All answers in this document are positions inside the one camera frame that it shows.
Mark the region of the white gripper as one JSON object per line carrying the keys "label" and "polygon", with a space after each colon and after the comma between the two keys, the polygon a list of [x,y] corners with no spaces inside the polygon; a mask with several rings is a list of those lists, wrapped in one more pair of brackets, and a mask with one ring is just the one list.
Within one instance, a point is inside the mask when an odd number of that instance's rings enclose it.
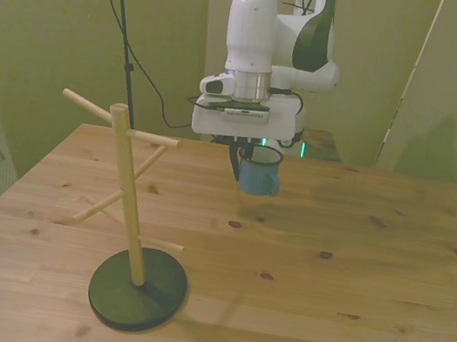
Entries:
{"label": "white gripper", "polygon": [[[234,106],[220,105],[230,102],[228,97],[202,94],[195,102],[192,125],[195,133],[234,138],[254,138],[291,142],[304,130],[305,107],[293,95],[272,95],[259,104],[236,102]],[[228,146],[228,156],[235,180],[239,180],[240,158],[250,160],[254,147]]]}

